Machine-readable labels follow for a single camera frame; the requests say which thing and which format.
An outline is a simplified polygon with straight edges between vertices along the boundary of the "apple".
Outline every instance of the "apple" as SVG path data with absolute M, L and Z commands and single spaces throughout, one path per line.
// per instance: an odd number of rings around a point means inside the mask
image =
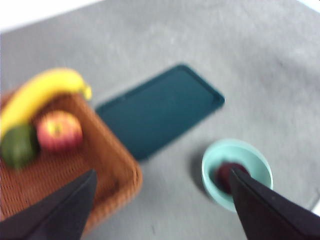
M 214 181 L 218 188 L 227 194 L 231 194 L 231 186 L 229 182 L 229 174 L 232 168 L 240 169 L 245 174 L 249 174 L 248 170 L 239 163 L 236 162 L 224 162 L 221 166 L 214 172 Z
M 36 125 L 36 134 L 40 146 L 50 152 L 74 149 L 83 141 L 79 120 L 62 110 L 44 115 Z

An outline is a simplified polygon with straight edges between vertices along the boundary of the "fruit basket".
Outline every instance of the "fruit basket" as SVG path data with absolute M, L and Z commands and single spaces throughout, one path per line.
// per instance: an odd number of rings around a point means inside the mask
M 1 97 L 3 107 L 11 94 Z M 54 98 L 32 119 L 53 110 L 76 116 L 82 126 L 80 147 L 64 153 L 41 150 L 32 164 L 13 170 L 0 162 L 1 221 L 39 202 L 86 171 L 95 169 L 97 187 L 84 233 L 131 200 L 142 186 L 142 172 L 131 154 L 79 94 Z

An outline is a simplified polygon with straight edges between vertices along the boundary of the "banana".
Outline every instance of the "banana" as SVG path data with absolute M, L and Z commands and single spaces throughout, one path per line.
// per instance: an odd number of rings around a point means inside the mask
M 31 78 L 1 111 L 0 139 L 12 127 L 29 122 L 41 107 L 62 93 L 82 93 L 87 100 L 92 96 L 81 75 L 69 68 L 53 68 Z

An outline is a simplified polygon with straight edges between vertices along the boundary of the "bowl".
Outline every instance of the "bowl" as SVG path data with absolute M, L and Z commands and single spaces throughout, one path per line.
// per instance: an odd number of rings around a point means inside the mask
M 212 179 L 223 162 L 243 165 L 251 177 L 261 184 L 273 189 L 274 182 L 268 161 L 256 148 L 236 139 L 222 139 L 210 145 L 202 158 L 202 182 L 208 195 L 224 208 L 236 212 L 233 198 L 220 190 Z

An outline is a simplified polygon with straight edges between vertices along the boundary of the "plum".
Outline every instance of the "plum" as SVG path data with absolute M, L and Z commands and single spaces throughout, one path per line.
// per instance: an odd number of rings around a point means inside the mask
M 240 169 L 245 174 L 249 174 L 248 170 L 241 164 L 236 162 L 224 162 L 220 167 L 213 172 L 214 182 L 219 189 L 227 194 L 231 194 L 231 186 L 229 183 L 229 174 L 232 168 Z

